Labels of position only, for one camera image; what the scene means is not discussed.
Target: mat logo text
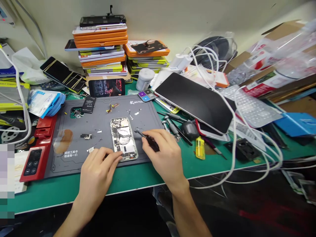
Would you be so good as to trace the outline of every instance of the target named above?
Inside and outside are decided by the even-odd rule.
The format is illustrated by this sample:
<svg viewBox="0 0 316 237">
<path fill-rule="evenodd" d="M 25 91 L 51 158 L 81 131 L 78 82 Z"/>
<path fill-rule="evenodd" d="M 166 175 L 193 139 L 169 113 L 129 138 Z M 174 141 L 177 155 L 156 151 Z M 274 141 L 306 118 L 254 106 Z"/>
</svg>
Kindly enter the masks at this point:
<svg viewBox="0 0 316 237">
<path fill-rule="evenodd" d="M 144 103 L 143 101 L 131 101 L 131 102 L 129 102 L 130 104 L 139 104 L 139 103 Z"/>
</svg>

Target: smartphone with red screen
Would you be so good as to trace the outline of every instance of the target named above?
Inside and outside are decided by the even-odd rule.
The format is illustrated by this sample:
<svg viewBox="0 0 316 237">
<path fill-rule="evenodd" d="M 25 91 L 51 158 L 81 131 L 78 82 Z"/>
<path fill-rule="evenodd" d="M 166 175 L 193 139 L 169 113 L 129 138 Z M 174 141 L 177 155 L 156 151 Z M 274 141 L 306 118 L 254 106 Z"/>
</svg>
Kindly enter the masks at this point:
<svg viewBox="0 0 316 237">
<path fill-rule="evenodd" d="M 105 79 L 89 81 L 90 96 L 92 97 L 110 97 L 125 95 L 125 80 Z"/>
</svg>

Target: red label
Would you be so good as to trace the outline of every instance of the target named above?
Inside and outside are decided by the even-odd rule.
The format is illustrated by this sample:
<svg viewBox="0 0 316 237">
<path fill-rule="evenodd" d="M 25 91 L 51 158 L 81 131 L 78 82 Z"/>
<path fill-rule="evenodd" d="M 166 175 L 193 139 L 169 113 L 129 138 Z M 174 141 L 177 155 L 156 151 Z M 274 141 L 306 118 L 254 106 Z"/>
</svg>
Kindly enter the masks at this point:
<svg viewBox="0 0 316 237">
<path fill-rule="evenodd" d="M 248 95 L 251 95 L 251 96 L 256 97 L 256 98 L 259 96 L 262 96 L 270 91 L 273 91 L 275 89 L 276 88 L 267 86 L 263 83 L 260 83 L 258 86 L 251 88 L 250 90 L 247 89 L 247 87 L 243 88 L 244 92 L 246 92 Z"/>
</svg>

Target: brown stain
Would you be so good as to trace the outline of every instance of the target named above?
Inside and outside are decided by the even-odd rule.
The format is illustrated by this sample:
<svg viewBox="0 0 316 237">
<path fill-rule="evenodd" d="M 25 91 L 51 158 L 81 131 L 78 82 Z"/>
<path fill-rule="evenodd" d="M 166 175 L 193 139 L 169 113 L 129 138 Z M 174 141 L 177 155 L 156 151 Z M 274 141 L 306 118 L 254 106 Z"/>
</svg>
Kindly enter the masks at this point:
<svg viewBox="0 0 316 237">
<path fill-rule="evenodd" d="M 54 142 L 54 152 L 56 154 L 62 154 L 68 150 L 69 145 L 72 142 L 73 133 L 70 129 L 62 130 L 58 133 L 58 137 Z"/>
<path fill-rule="evenodd" d="M 216 152 L 208 145 L 204 144 L 205 155 L 216 155 Z"/>
</svg>

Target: black phone battery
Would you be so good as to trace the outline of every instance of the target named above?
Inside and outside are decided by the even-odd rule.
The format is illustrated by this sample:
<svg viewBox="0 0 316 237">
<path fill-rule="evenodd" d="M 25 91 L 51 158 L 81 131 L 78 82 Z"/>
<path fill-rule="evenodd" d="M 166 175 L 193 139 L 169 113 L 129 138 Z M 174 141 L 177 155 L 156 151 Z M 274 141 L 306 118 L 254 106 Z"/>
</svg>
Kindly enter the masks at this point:
<svg viewBox="0 0 316 237">
<path fill-rule="evenodd" d="M 81 112 L 92 114 L 95 100 L 95 97 L 87 96 L 81 108 Z"/>
</svg>

